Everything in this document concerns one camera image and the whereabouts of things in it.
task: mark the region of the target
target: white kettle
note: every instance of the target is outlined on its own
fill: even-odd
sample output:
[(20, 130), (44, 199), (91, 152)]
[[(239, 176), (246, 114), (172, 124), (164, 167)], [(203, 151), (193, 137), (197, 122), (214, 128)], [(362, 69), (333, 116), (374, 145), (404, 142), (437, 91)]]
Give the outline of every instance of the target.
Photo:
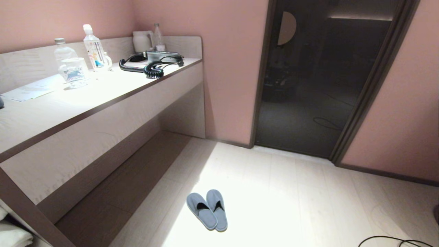
[(154, 49), (154, 33), (152, 31), (133, 32), (133, 44), (136, 52)]

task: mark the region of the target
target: bottle label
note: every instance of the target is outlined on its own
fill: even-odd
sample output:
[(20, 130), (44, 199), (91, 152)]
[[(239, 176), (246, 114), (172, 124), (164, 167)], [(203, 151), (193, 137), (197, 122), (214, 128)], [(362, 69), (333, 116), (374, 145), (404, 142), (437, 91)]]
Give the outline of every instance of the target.
[(104, 49), (100, 41), (84, 41), (88, 56), (93, 68), (103, 68), (105, 66)]

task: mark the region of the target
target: door frame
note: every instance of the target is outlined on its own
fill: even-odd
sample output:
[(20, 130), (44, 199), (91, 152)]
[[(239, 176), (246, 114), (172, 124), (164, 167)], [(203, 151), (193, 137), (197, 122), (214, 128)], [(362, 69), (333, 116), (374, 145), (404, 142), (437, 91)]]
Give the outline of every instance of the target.
[[(414, 13), (419, 5), (420, 0), (402, 0), (396, 7), (395, 15), (390, 24), (389, 31), (384, 38), (383, 45), (380, 48), (376, 62), (374, 63), (369, 77), (352, 109), (352, 113), (343, 128), (343, 131), (332, 150), (329, 160), (337, 167), (354, 169), (349, 165), (342, 164), (342, 159), (348, 150), (352, 140), (357, 134), (361, 124), (364, 121), (375, 97), (377, 96), (381, 85), (383, 84), (387, 73), (392, 67), (392, 63), (398, 54), (399, 48), (404, 40)], [(250, 137), (250, 148), (255, 145), (256, 129), (262, 102), (263, 83), (268, 62), (268, 53), (271, 45), (271, 35), (273, 31), (274, 14), (276, 11), (277, 0), (269, 0), (267, 17), (265, 23), (265, 33), (262, 46), (261, 62), (259, 66), (259, 78), (256, 89), (255, 110), (253, 113), (252, 135)]]

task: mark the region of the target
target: slipper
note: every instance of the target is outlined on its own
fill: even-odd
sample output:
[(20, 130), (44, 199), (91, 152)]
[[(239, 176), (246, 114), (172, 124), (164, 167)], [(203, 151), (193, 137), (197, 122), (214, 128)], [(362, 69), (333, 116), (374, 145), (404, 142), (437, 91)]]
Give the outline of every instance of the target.
[(213, 212), (207, 206), (207, 202), (198, 193), (191, 193), (186, 198), (186, 203), (189, 209), (194, 213), (194, 215), (203, 223), (203, 225), (209, 229), (213, 230), (218, 223)]
[(218, 220), (218, 224), (216, 225), (215, 229), (218, 232), (224, 232), (227, 230), (227, 218), (223, 196), (218, 190), (211, 189), (209, 192), (207, 192), (206, 199), (210, 210), (212, 210), (213, 214)]

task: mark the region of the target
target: pink wall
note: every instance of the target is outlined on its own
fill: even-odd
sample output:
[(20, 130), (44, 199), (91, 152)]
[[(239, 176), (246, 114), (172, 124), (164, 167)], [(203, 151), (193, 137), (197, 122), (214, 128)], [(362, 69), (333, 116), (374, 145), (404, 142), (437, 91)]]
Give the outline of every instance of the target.
[(203, 38), (206, 130), (248, 144), (268, 0), (134, 0), (141, 30)]
[(422, 0), (343, 163), (439, 181), (439, 10)]
[(2, 0), (0, 53), (83, 40), (83, 24), (99, 38), (131, 36), (132, 0)]

